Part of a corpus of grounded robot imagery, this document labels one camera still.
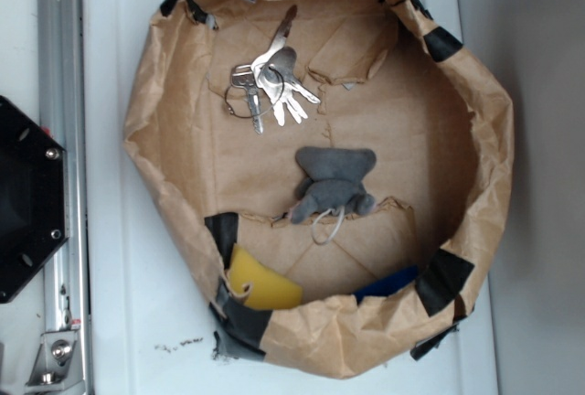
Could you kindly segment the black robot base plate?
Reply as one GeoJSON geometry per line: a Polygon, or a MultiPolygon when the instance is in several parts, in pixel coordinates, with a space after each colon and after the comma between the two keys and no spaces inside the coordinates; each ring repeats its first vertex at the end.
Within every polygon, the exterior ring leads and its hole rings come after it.
{"type": "Polygon", "coordinates": [[[1,303],[8,304],[68,238],[66,152],[1,98],[1,303]]]}

